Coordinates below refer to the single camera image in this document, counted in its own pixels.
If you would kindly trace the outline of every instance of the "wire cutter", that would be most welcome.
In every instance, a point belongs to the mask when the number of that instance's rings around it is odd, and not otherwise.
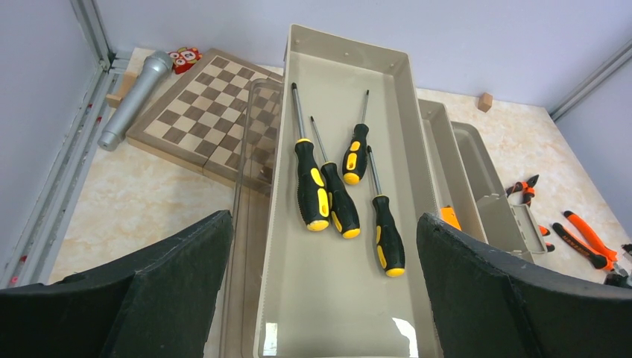
[[[527,181],[518,181],[511,188],[505,190],[507,196],[514,194],[515,192],[522,191],[522,203],[531,206],[531,199],[535,196],[534,186],[537,183],[537,179],[540,175],[534,175]]]
[[[616,251],[610,250],[599,239],[597,233],[577,214],[572,211],[565,211],[564,216],[577,228],[581,235],[588,241],[588,245],[583,240],[571,234],[562,224],[556,222],[552,225],[553,230],[572,248],[582,256],[586,257],[595,269],[614,271],[622,276],[628,273],[616,263]]]

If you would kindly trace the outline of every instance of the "tray compartment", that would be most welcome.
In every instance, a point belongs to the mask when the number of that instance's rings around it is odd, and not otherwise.
[[[415,230],[437,215],[433,177],[408,56],[292,25],[271,196],[255,357],[436,357],[432,313]],[[330,160],[340,165],[370,90],[366,123],[380,182],[404,242],[403,277],[386,277],[375,254],[376,194],[370,173],[348,186],[361,234],[305,229],[296,198],[298,128],[289,86],[298,85],[306,132],[317,121]],[[319,164],[323,158],[315,149]]]
[[[452,127],[487,242],[532,263],[532,254],[545,253],[546,248],[531,211],[524,204],[509,203],[478,130],[458,122]]]
[[[439,102],[420,99],[419,108],[428,134],[427,146],[434,172],[433,186],[437,193],[438,206],[451,206],[461,230],[478,241],[487,243],[446,107]]]

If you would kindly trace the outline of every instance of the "chess board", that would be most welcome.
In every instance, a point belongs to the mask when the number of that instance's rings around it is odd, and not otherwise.
[[[243,150],[244,182],[269,185],[281,95],[257,87],[247,120],[248,95],[258,79],[283,81],[267,69],[211,49],[136,120],[127,141],[183,168],[231,181],[237,178]]]

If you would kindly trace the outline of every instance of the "checkered pattern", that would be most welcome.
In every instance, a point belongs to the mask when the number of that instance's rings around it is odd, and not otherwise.
[[[179,157],[186,157],[185,162],[194,163],[188,166],[201,166],[198,170],[205,175],[212,173],[235,180],[241,161],[241,142],[246,140],[246,174],[270,183],[269,159],[277,142],[280,94],[271,89],[257,91],[249,128],[244,127],[246,107],[252,81],[270,78],[281,82],[282,78],[258,66],[231,60],[229,55],[206,56],[202,69],[194,66],[189,70],[197,71],[187,84],[181,84],[184,80],[181,78],[171,92],[156,102],[154,106],[159,111],[153,111],[153,118],[140,119],[138,126],[135,125],[140,128],[130,129],[127,134],[132,139],[130,143],[144,142],[165,159],[170,156],[161,154],[177,152]]]

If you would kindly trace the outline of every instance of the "red toy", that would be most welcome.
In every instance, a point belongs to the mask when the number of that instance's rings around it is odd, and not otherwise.
[[[176,75],[187,72],[202,58],[202,54],[195,47],[179,48],[177,51],[169,52],[169,56],[171,56],[174,61],[174,71]]]

